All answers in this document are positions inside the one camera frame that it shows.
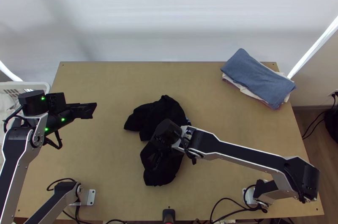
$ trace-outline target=black bag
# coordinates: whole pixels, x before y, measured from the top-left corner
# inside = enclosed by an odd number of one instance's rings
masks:
[[[330,109],[324,114],[324,122],[331,138],[338,143],[338,112],[336,109]]]

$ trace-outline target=folded clothes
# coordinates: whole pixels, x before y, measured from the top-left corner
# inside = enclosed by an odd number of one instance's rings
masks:
[[[221,67],[234,83],[240,84],[277,109],[296,88],[294,82],[264,66],[244,49],[239,49]]]
[[[260,98],[258,95],[255,95],[254,93],[252,93],[249,89],[247,89],[246,87],[242,86],[239,83],[235,83],[229,76],[227,76],[225,73],[223,73],[222,75],[222,79],[232,85],[234,85],[235,87],[239,88],[240,92],[242,92],[243,94],[246,94],[247,96],[250,96],[252,98],[255,98],[257,100],[260,100],[262,103],[264,103],[265,105],[269,106],[269,104],[263,100],[262,98]],[[284,102],[287,102],[290,98],[290,93],[284,98]]]

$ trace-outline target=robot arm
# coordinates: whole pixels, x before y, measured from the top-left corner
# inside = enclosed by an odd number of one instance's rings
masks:
[[[185,153],[193,163],[196,159],[222,159],[270,173],[271,181],[257,180],[249,189],[250,205],[268,207],[276,199],[295,198],[303,203],[317,200],[319,170],[298,156],[276,154],[221,141],[214,134],[192,126],[177,126],[171,120],[161,122],[151,142],[163,151]]]
[[[42,90],[20,94],[18,99],[24,117],[15,118],[8,131],[5,126],[6,134],[2,148],[5,162],[0,173],[0,209],[2,210],[0,224],[12,223],[28,166],[39,154],[41,147],[49,144],[60,149],[62,143],[58,129],[70,124],[76,118],[92,118],[96,108],[96,103],[66,104],[63,93],[45,95]],[[47,138],[51,133],[55,133],[59,145]],[[83,195],[80,196],[79,192],[82,190],[80,183],[73,183],[70,186],[63,183],[63,185],[62,187],[58,184],[55,187],[60,190],[55,191],[54,196],[32,216],[34,218],[29,223],[50,223],[48,220],[51,219],[51,216],[58,216],[65,205],[68,205],[69,202],[74,203],[77,199],[82,204],[87,204],[86,198]],[[58,196],[62,193],[65,198],[58,200]]]

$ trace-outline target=white cloth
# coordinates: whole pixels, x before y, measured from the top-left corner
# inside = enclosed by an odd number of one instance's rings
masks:
[[[280,72],[275,72],[283,77],[285,77],[285,75],[283,73]],[[250,96],[252,98],[255,98],[257,100],[262,101],[264,104],[268,105],[268,102],[266,102],[265,100],[263,100],[262,98],[260,98],[258,95],[255,95],[254,93],[252,93],[249,89],[247,89],[246,87],[242,86],[239,83],[235,83],[229,76],[227,76],[225,73],[223,73],[222,75],[222,79],[226,80],[227,82],[233,84],[235,87],[239,88],[240,92],[242,92],[243,94],[246,94],[247,96]],[[285,99],[284,102],[286,103],[290,98],[290,94],[288,94]]]

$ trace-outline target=white wall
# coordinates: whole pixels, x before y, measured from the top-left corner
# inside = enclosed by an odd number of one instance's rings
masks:
[[[293,76],[293,106],[332,105],[330,94],[338,89],[338,31]]]
[[[52,82],[67,61],[225,61],[238,48],[288,73],[337,0],[0,0],[0,59]]]

